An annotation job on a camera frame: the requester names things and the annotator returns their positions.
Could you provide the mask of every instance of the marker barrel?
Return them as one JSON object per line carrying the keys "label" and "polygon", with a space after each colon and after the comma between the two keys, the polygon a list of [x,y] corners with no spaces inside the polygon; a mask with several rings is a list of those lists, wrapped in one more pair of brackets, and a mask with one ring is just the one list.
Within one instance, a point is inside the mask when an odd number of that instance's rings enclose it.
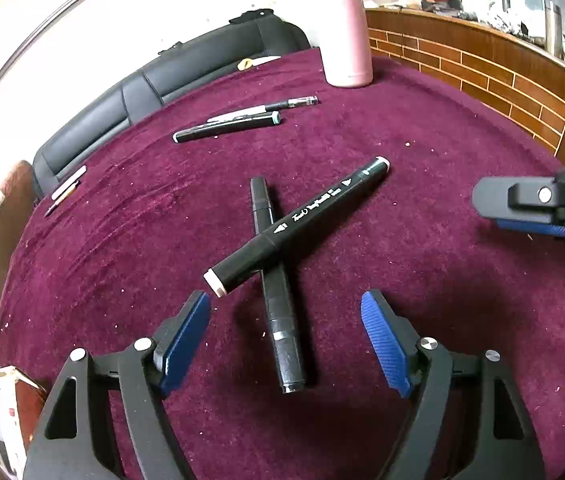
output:
{"label": "marker barrel", "polygon": [[188,142],[189,140],[206,139],[207,137],[216,135],[276,126],[280,124],[281,120],[280,112],[271,112],[253,116],[236,117],[227,121],[204,123],[174,133],[174,141],[178,143]]}
{"label": "marker barrel", "polygon": [[[267,182],[263,177],[257,176],[251,179],[251,197],[256,234],[260,234],[274,223]],[[261,280],[278,382],[283,393],[297,392],[304,389],[307,379],[302,365],[291,287],[284,264],[280,262],[262,270]]]}
{"label": "marker barrel", "polygon": [[249,240],[235,253],[211,267],[204,278],[219,298],[245,283],[258,270],[272,265],[278,252],[329,212],[349,199],[371,189],[389,171],[389,161],[378,156],[360,170],[338,180],[333,186],[281,218]]}

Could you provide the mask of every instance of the pen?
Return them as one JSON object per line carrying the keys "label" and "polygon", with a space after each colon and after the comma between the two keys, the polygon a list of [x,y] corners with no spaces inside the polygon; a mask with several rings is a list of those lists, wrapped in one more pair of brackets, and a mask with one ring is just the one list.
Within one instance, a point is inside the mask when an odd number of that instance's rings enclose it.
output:
{"label": "pen", "polygon": [[317,96],[299,97],[297,99],[288,99],[287,101],[280,101],[278,103],[271,103],[269,105],[254,106],[252,108],[245,108],[244,110],[237,110],[227,114],[212,117],[207,120],[208,123],[216,121],[227,121],[236,117],[263,114],[265,112],[274,112],[276,110],[286,110],[287,108],[295,108],[296,106],[311,106],[317,105],[320,101]]}
{"label": "pen", "polygon": [[377,156],[229,254],[205,272],[204,279],[217,297],[226,296],[253,273],[275,265],[278,253],[291,245],[310,225],[328,217],[337,205],[368,192],[388,172],[389,161]]}
{"label": "pen", "polygon": [[[262,176],[251,179],[251,200],[256,234],[274,223],[272,202],[267,182]],[[261,270],[262,294],[274,347],[278,382],[283,393],[304,389],[307,380],[302,365],[302,354],[297,334],[296,314],[293,310],[291,287],[283,263]]]}
{"label": "pen", "polygon": [[54,211],[56,211],[56,209],[58,208],[58,206],[60,204],[62,204],[64,202],[64,200],[70,195],[72,194],[75,190],[76,187],[78,187],[80,185],[80,181],[77,180],[75,181],[71,186],[67,187],[67,189],[65,190],[65,192],[59,197],[59,199],[56,200],[56,202],[54,202],[53,204],[51,204],[50,208],[47,209],[47,212],[44,214],[44,217],[47,218],[47,216],[49,216],[51,213],[53,213]]}
{"label": "pen", "polygon": [[66,181],[64,181],[62,186],[60,186],[56,191],[53,192],[53,194],[51,195],[51,199],[56,200],[60,195],[62,195],[69,188],[69,186],[71,186],[75,181],[77,181],[85,173],[86,173],[86,166],[83,166],[78,171],[76,171],[73,175],[71,175]]}
{"label": "pen", "polygon": [[280,113],[270,112],[267,114],[238,117],[229,121],[205,123],[174,133],[174,141],[187,142],[188,140],[204,139],[206,137],[230,134],[232,132],[264,128],[265,126],[275,126],[276,124],[280,124],[280,120]]}

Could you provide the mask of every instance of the white marker cap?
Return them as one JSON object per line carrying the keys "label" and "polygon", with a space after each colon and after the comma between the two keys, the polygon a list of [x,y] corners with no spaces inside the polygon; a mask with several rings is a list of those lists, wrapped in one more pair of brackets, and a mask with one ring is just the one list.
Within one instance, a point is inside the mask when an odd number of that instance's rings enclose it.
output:
{"label": "white marker cap", "polygon": [[207,283],[209,283],[209,286],[211,287],[213,292],[216,293],[217,297],[222,298],[223,296],[227,295],[225,286],[218,279],[216,273],[213,272],[213,270],[209,269],[207,272],[205,272],[203,278],[207,280]]}
{"label": "white marker cap", "polygon": [[383,156],[377,156],[376,158],[380,162],[384,162],[387,165],[387,171],[389,171],[389,168],[391,168],[391,164],[389,164],[389,161]]}

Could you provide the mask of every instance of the black leather sofa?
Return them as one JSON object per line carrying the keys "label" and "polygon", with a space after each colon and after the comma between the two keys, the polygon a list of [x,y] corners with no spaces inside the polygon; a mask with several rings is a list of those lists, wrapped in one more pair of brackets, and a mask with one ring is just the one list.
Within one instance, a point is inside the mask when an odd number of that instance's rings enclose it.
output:
{"label": "black leather sofa", "polygon": [[284,56],[310,48],[302,30],[270,9],[244,13],[225,27],[164,50],[104,92],[34,156],[34,190],[51,194],[98,147],[165,104],[235,72],[246,57]]}

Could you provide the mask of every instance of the velvet table cover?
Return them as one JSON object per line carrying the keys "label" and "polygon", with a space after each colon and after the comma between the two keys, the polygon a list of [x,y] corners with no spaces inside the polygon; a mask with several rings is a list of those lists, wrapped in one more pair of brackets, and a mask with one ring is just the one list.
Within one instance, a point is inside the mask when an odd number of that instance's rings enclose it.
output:
{"label": "velvet table cover", "polygon": [[[305,51],[194,91],[86,162],[49,218],[34,211],[0,308],[0,366],[47,386],[73,348],[98,355],[151,335],[202,275],[254,234],[249,179],[288,213],[374,156],[392,170],[360,208],[291,254],[313,386],[277,383],[261,285],[212,297],[211,323],[181,390],[165,401],[199,480],[373,479],[408,402],[386,383],[360,320],[380,288],[421,335],[496,349],[515,372],[549,478],[565,473],[565,242],[500,231],[471,205],[487,175],[560,164],[506,118],[388,58],[361,89],[325,82]],[[318,95],[283,123],[175,144],[172,133],[265,102]],[[126,474],[141,478],[112,401]]]}

